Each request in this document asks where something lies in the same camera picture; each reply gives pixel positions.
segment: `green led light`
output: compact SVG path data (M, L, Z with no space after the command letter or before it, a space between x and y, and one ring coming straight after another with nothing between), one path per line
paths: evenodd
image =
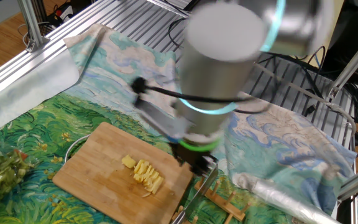
M216 140L215 142L212 142L211 144L205 145L205 146L194 146L194 145L188 144L185 141L181 140L181 141L179 141L179 144L191 151L209 152L209 151L212 151L214 148L216 148L218 146L219 142L220 142L220 139Z

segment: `chopped green vegetable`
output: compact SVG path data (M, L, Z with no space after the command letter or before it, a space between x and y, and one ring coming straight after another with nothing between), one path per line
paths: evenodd
M14 150L5 156L0 156L0 200L20 183L26 173L34 168L32 164L24 162L27 155Z

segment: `van gogh print tablecloth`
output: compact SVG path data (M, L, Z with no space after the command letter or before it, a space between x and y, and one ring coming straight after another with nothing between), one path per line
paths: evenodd
M175 90L170 82L175 54L155 52L97 24L65 42L82 73L79 82L0 128L0 140L43 161L0 203L0 223L117 223L52 183L68 147L103 121L169 152L167 140L134 111L129 84L142 76L151 85ZM150 93L147 100L173 115L173 98ZM277 106L264 114L234 114L214 155L221 169L219 195L228 197L242 175L253 175L291 188L326 213L332 212L339 187L352 175L349 163L355 157L300 115ZM194 183L183 205L194 195ZM252 204L243 223L294 221L248 191L236 190L235 206ZM227 215L207 199L194 214L198 223L223 223Z

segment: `wooden cutting board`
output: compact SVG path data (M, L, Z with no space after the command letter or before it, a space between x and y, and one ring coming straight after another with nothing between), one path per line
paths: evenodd
M131 155L150 161L165 178L158 192L147 197L133 169L121 164ZM82 148L60 169L53 183L120 223L167 224L193 174L166 152L120 129L102 123Z

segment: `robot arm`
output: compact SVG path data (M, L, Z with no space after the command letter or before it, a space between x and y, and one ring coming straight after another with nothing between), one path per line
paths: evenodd
M325 38L323 23L328 0L243 0L238 4L208 4L195 11L185 31L181 93L203 100L177 99L175 119L142 100L148 89L138 78L135 107L171 142L175 158L197 175L208 172L208 158L223 136L233 102L249 78L261 51L304 55Z

